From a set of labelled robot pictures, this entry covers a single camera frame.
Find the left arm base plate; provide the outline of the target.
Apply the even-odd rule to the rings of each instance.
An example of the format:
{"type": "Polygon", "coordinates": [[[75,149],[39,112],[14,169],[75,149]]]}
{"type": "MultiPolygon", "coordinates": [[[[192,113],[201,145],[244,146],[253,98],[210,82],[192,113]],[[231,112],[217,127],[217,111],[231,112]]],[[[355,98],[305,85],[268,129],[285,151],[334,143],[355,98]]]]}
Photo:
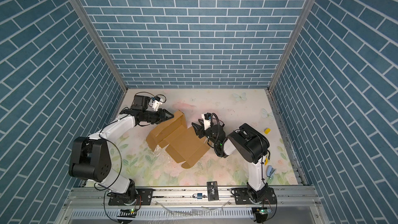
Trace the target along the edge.
{"type": "Polygon", "coordinates": [[[150,205],[152,201],[154,189],[152,188],[135,188],[134,191],[128,190],[124,194],[110,192],[108,204],[110,206],[140,206],[150,205]]]}

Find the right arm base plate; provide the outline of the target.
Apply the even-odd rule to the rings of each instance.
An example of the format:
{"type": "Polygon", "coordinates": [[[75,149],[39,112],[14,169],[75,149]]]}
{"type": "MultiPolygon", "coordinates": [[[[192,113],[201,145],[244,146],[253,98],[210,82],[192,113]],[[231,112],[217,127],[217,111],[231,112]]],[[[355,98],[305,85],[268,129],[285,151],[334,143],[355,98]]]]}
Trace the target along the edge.
{"type": "Polygon", "coordinates": [[[231,194],[234,197],[236,205],[249,204],[277,204],[277,197],[274,189],[271,187],[263,187],[259,191],[252,188],[232,188],[231,194]]]}

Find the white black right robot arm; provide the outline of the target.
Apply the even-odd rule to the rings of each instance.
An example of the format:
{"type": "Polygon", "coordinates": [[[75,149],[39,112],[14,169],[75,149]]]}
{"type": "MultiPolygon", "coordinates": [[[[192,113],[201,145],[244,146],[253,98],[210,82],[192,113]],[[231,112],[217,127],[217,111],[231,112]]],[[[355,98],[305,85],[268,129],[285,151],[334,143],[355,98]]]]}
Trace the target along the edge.
{"type": "Polygon", "coordinates": [[[270,159],[269,141],[249,124],[226,134],[224,123],[214,113],[207,113],[192,123],[198,138],[207,138],[207,145],[218,157],[226,158],[235,151],[248,163],[246,195],[254,204],[277,205],[277,197],[266,181],[265,162],[270,159]]]}

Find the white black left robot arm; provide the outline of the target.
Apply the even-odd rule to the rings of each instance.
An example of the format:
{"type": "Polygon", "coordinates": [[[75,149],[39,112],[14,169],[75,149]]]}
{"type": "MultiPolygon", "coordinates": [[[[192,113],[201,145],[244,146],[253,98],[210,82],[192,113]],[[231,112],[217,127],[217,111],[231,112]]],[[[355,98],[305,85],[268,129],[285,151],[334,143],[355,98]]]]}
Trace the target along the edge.
{"type": "Polygon", "coordinates": [[[120,205],[137,203],[140,197],[135,182],[112,168],[108,146],[115,145],[119,137],[141,122],[150,125],[172,119],[174,115],[160,107],[165,102],[166,96],[162,94],[139,92],[134,96],[132,105],[123,108],[110,124],[88,137],[76,138],[72,143],[69,175],[98,183],[120,205]]]}

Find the brown cardboard box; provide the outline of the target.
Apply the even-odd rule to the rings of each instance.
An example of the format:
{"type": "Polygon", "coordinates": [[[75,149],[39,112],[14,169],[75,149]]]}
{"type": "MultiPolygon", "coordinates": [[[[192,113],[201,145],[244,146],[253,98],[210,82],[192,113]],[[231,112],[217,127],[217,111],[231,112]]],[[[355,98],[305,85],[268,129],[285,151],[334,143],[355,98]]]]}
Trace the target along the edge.
{"type": "Polygon", "coordinates": [[[208,151],[205,138],[198,138],[193,127],[187,127],[183,112],[176,111],[174,118],[155,127],[147,136],[146,142],[152,151],[165,148],[176,163],[183,169],[193,167],[208,151]]]}

